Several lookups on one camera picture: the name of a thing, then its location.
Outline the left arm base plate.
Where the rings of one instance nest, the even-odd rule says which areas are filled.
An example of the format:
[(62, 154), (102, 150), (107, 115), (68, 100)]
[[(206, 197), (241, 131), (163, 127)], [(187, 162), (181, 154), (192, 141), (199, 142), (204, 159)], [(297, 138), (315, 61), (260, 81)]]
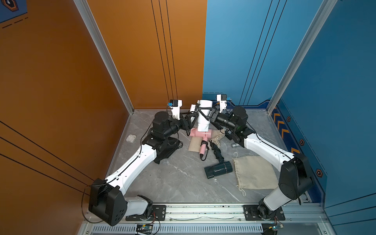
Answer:
[(166, 205), (155, 205), (148, 208), (144, 214), (131, 215), (125, 218), (126, 221), (164, 221), (166, 215)]

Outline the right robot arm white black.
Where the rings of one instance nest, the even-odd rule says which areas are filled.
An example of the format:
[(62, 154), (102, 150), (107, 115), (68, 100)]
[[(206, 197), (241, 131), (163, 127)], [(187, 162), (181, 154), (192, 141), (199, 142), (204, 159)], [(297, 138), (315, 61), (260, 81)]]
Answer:
[(274, 218), (283, 205), (299, 200), (315, 185), (308, 157), (285, 151), (261, 138), (248, 123), (248, 114), (243, 107), (236, 106), (230, 113), (213, 107), (206, 119), (216, 127), (227, 128), (236, 144), (255, 152), (279, 171), (278, 186), (258, 203), (260, 219)]

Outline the white hair dryer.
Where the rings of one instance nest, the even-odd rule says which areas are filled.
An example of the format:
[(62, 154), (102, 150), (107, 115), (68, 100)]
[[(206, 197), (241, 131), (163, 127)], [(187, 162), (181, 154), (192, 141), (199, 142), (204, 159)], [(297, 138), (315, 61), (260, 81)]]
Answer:
[(206, 119), (210, 113), (210, 108), (212, 108), (211, 100), (198, 100), (199, 108), (209, 108), (203, 109), (201, 112), (197, 111), (197, 130), (199, 132), (208, 132), (210, 121)]

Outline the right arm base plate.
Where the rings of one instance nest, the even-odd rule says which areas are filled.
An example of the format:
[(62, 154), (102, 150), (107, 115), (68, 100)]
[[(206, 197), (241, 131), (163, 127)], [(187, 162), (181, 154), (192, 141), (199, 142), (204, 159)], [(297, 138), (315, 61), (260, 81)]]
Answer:
[(243, 212), (246, 221), (285, 221), (285, 214), (282, 207), (277, 208), (275, 211), (269, 210), (264, 205), (243, 205)]

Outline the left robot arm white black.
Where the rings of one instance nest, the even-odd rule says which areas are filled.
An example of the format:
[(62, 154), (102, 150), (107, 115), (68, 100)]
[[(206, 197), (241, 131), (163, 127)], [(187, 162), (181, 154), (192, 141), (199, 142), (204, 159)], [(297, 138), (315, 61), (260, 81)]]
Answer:
[(173, 135), (180, 130), (189, 135), (197, 116), (195, 111), (181, 113), (179, 119), (166, 111), (156, 113), (135, 154), (104, 180), (96, 179), (89, 186), (88, 210), (110, 226), (117, 225), (125, 216), (140, 215), (145, 219), (149, 218), (152, 214), (152, 200), (143, 195), (126, 198), (125, 194), (151, 162), (159, 164), (181, 146), (181, 141)]

